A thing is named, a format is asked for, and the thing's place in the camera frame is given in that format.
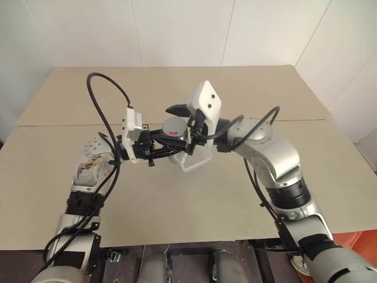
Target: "dark floor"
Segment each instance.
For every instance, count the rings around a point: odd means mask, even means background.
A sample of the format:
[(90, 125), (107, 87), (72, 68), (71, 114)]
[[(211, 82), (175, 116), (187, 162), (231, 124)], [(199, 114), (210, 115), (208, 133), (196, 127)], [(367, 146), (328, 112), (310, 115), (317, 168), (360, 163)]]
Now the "dark floor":
[[(167, 245), (149, 245), (145, 248), (144, 260), (153, 252), (165, 250)], [(185, 248), (198, 251), (206, 248), (224, 249), (231, 252), (243, 265), (250, 283), (261, 283), (259, 268), (254, 250), (247, 241), (179, 243), (169, 247), (173, 262), (173, 283), (208, 283), (208, 255), (179, 255)], [(107, 262), (103, 283), (133, 283), (140, 266), (143, 246), (130, 247), (128, 255), (120, 262)], [(287, 255), (268, 252), (276, 283), (299, 283), (295, 270), (291, 267)], [(28, 283), (41, 267), (40, 251), (0, 251), (0, 282)]]

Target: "white tile wall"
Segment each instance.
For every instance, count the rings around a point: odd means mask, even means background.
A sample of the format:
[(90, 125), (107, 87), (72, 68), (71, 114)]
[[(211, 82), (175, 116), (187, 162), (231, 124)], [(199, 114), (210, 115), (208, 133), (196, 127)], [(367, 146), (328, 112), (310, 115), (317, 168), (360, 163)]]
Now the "white tile wall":
[(220, 66), (233, 0), (136, 0), (144, 66)]
[(333, 0), (297, 65), (325, 106), (375, 52), (375, 5), (375, 0)]
[(295, 65), (330, 0), (237, 0), (223, 65)]
[(0, 2), (0, 140), (5, 140), (54, 58), (21, 0)]
[(329, 111), (354, 143), (376, 127), (376, 55), (329, 105)]
[(58, 66), (140, 66), (130, 0), (27, 0)]

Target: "red object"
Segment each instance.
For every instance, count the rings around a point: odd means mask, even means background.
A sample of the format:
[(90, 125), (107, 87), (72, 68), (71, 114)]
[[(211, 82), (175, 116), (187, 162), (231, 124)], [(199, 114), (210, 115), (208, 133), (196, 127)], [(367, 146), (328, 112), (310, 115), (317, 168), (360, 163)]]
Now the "red object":
[[(334, 234), (334, 241), (345, 248), (353, 249), (372, 265), (377, 266), (377, 230)], [(312, 277), (298, 273), (304, 283), (313, 283)]]

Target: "white wall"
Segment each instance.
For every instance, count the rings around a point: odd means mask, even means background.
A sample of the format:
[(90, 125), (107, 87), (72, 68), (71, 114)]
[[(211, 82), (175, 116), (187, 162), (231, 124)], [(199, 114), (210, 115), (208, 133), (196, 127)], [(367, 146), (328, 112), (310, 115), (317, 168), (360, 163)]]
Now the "white wall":
[(0, 139), (52, 66), (291, 64), (357, 142), (375, 50), (376, 0), (0, 0)]

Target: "robotic arm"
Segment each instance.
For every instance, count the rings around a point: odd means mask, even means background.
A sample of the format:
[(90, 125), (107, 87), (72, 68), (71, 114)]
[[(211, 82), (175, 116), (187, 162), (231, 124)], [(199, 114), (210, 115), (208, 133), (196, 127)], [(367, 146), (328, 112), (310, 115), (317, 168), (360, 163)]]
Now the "robotic arm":
[[(262, 204), (272, 214), (285, 247), (303, 255), (315, 282), (377, 281), (376, 268), (332, 241), (303, 179), (296, 149), (274, 135), (270, 124), (243, 116), (233, 121), (220, 119), (221, 101), (208, 81), (199, 85), (188, 104), (166, 111), (178, 117), (166, 120), (159, 130), (150, 130), (129, 102), (117, 144), (112, 146), (101, 134), (85, 145), (75, 169), (67, 210), (47, 245), (45, 268), (33, 283), (81, 283), (95, 269), (101, 240), (95, 231), (100, 225), (100, 208), (109, 194), (108, 184), (119, 166), (115, 154), (133, 163), (148, 160), (149, 166), (155, 165), (155, 159), (170, 157), (183, 166), (197, 152), (197, 146), (210, 154), (214, 144), (218, 152), (235, 151), (246, 165), (252, 164), (254, 179), (248, 169), (249, 176)], [(271, 204), (258, 190), (257, 178), (267, 189)]]

